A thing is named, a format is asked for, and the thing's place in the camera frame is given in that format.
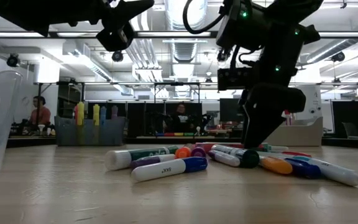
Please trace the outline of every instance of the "man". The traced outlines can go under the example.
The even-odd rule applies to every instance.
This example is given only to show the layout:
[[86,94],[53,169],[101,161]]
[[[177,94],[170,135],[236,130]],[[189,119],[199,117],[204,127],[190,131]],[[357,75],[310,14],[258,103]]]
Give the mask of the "man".
[[170,132],[189,133],[193,132],[194,124],[188,122],[189,117],[185,114],[186,107],[184,103],[179,103],[177,111],[171,114],[172,125],[169,127]]
[[38,100],[40,100],[40,112],[39,112],[39,118],[38,118],[38,124],[44,124],[49,125],[50,124],[50,111],[45,106],[46,101],[43,96],[35,96],[32,100],[32,104],[35,106],[35,110],[31,112],[31,117],[29,120],[30,124],[37,124],[37,105]]

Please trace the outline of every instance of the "security camera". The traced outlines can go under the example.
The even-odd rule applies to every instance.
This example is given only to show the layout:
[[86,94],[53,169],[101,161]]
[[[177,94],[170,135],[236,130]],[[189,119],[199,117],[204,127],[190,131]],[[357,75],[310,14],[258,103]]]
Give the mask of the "security camera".
[[12,53],[6,60],[6,64],[9,67],[16,68],[20,65],[20,59],[18,54]]
[[333,62],[342,62],[345,60],[345,54],[343,52],[339,52],[338,54],[331,57]]
[[124,59],[124,56],[121,51],[116,51],[112,54],[111,59],[113,60],[113,62],[121,62]]
[[230,55],[230,50],[220,49],[216,59],[218,62],[225,62],[230,57]]

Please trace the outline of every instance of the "cable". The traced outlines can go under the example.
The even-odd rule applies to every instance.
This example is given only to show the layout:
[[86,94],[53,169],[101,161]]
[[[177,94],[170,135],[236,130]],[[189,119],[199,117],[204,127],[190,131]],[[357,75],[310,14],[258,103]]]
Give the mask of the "cable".
[[236,58],[237,58],[237,54],[239,53],[240,50],[240,45],[236,45],[236,48],[234,49],[233,55],[231,57],[231,61],[230,61],[230,69],[233,70],[236,68]]
[[199,30],[193,30],[190,25],[189,25],[189,21],[187,20],[187,11],[189,10],[189,5],[193,0],[187,0],[185,7],[183,8],[183,25],[185,25],[186,30],[191,33],[191,34],[200,34],[202,32],[205,32],[207,30],[209,30],[210,28],[214,27],[216,24],[218,24],[218,22],[220,20],[223,19],[224,14],[220,14],[218,16],[218,18],[216,18],[212,23],[210,23],[209,25],[207,25],[204,28],[201,28]]
[[242,60],[242,59],[241,59],[241,56],[250,55],[250,54],[252,54],[252,53],[254,53],[254,52],[255,52],[255,50],[251,50],[250,52],[240,54],[240,55],[239,55],[239,61],[240,61],[241,63],[243,63],[243,64],[248,64],[249,61],[247,61],[247,60]]

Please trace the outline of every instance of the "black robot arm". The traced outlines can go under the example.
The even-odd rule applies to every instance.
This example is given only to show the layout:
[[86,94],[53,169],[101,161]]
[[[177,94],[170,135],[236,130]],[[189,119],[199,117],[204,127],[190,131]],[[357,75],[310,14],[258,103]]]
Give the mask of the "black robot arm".
[[[318,10],[323,0],[276,0],[266,8],[250,0],[224,0],[220,16],[201,30],[187,23],[190,2],[183,11],[189,32],[197,34],[222,21],[216,44],[223,52],[236,46],[230,68],[218,70],[218,90],[243,89],[239,100],[244,113],[242,143],[245,148],[257,147],[284,122],[283,110],[304,110],[305,95],[288,85],[297,73],[302,46],[320,38],[313,25],[304,27],[299,22]],[[247,66],[236,68],[241,47],[250,53],[262,50],[259,59],[240,60]]]

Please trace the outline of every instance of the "blue marker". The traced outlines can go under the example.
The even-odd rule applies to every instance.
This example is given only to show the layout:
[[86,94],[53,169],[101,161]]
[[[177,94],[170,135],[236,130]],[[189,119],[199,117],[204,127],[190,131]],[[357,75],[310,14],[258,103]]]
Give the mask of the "blue marker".
[[321,171],[318,166],[310,165],[305,161],[286,158],[285,161],[292,165],[292,174],[299,177],[306,177],[309,179],[317,179],[321,177]]
[[295,156],[294,159],[306,161],[311,165],[318,166],[321,170],[321,173],[328,179],[335,180],[350,186],[358,185],[358,173],[354,170],[305,156]]
[[100,125],[104,125],[106,123],[106,111],[107,109],[104,106],[100,108]]
[[172,161],[137,167],[132,171],[131,177],[134,181],[140,182],[184,172],[205,170],[207,165],[208,163],[205,157],[174,159]]

